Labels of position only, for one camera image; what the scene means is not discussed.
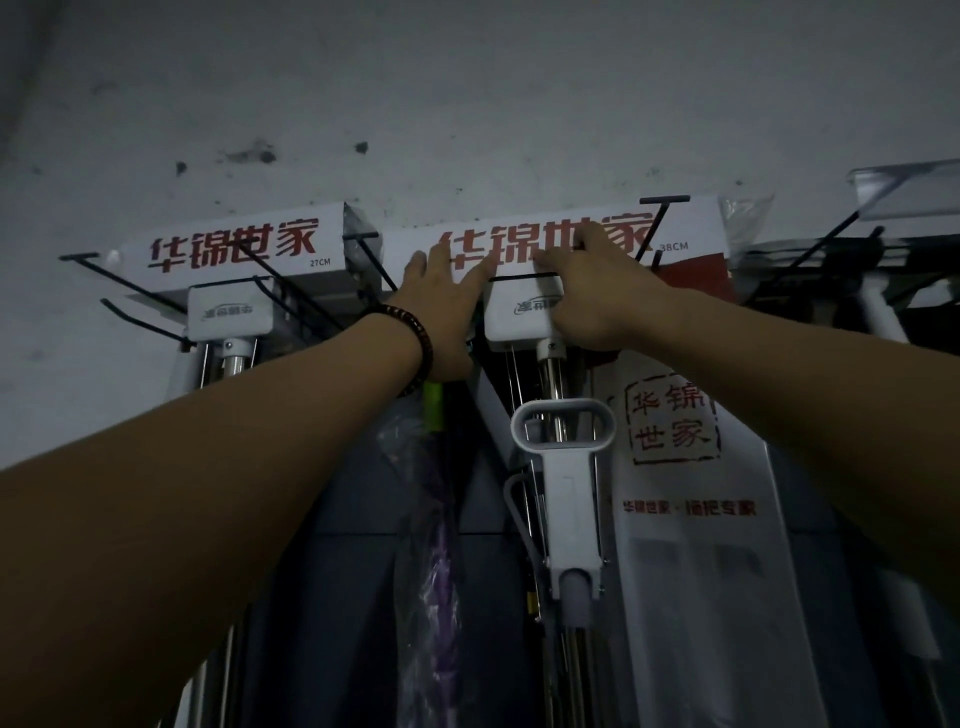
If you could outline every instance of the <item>person's left hand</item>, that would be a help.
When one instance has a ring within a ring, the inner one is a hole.
[[[454,381],[469,376],[473,362],[467,353],[470,318],[486,282],[496,273],[496,256],[487,255],[454,283],[450,274],[450,244],[437,243],[428,257],[417,251],[403,271],[403,283],[390,298],[416,316],[433,345],[433,381]]]

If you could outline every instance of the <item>brand logo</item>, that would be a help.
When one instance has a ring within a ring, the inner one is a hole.
[[[521,313],[527,313],[528,311],[545,311],[557,305],[561,298],[563,296],[537,296],[529,301],[521,301],[514,308],[514,315],[519,316]]]
[[[244,313],[253,313],[253,306],[249,303],[221,303],[204,311],[201,321],[219,319],[221,316],[239,316]]]

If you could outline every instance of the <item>person's left arm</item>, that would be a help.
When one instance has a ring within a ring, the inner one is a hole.
[[[426,328],[440,381],[469,372],[495,268],[457,285],[449,258],[416,254],[390,301]],[[413,331],[371,314],[0,473],[0,724],[158,719],[420,361]]]

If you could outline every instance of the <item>bracelet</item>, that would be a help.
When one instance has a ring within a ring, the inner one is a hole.
[[[406,324],[406,326],[417,335],[417,340],[420,342],[420,350],[423,352],[423,357],[420,360],[420,368],[417,369],[414,378],[410,380],[410,383],[403,388],[403,391],[400,392],[399,395],[406,397],[409,394],[413,394],[420,389],[426,381],[426,378],[430,376],[430,370],[433,369],[433,344],[430,342],[430,336],[427,334],[423,324],[420,323],[420,320],[410,313],[410,311],[403,308],[397,308],[395,305],[389,305],[388,303],[378,303],[365,311],[363,315],[366,316],[370,313],[382,313],[384,316],[396,319]]]

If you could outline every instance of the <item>hand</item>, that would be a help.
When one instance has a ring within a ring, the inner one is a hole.
[[[467,353],[470,318],[487,281],[496,273],[496,256],[487,255],[460,283],[450,275],[450,244],[437,243],[429,258],[417,251],[403,271],[403,283],[390,305],[418,318],[433,345],[433,381],[469,376],[473,362]]]
[[[674,290],[614,245],[599,223],[574,231],[575,247],[536,251],[538,268],[560,275],[564,297],[553,323],[569,343],[595,352],[629,349]]]

